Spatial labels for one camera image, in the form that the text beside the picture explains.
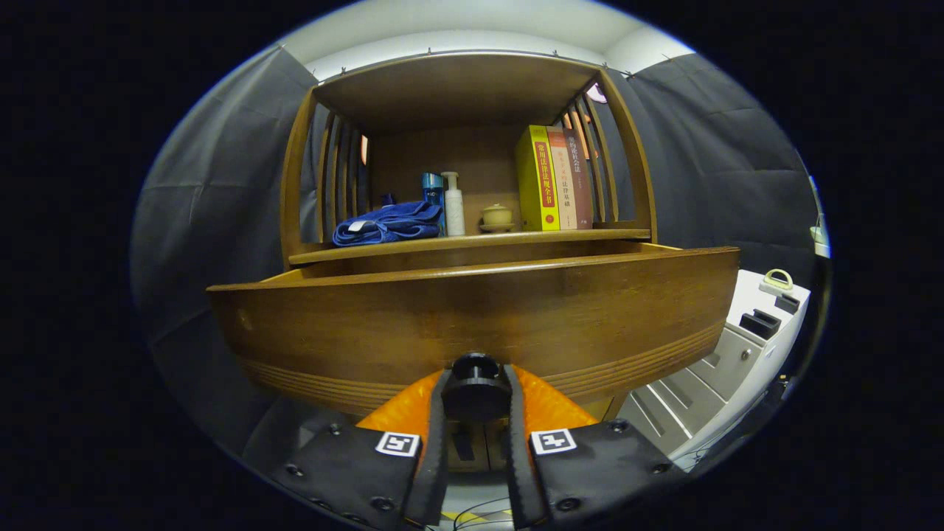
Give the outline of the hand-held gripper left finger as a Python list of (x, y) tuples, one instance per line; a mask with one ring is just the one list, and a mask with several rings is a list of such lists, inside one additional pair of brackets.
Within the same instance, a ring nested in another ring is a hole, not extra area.
[(435, 527), (448, 484), (442, 393), (451, 376), (422, 377), (360, 423), (314, 424), (273, 480), (353, 529)]

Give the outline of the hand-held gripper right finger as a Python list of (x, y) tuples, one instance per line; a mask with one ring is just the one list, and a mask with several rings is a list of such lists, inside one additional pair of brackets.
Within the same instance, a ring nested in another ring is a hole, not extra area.
[(596, 421), (549, 383), (506, 365), (508, 488), (517, 530), (628, 530), (687, 484), (627, 420)]

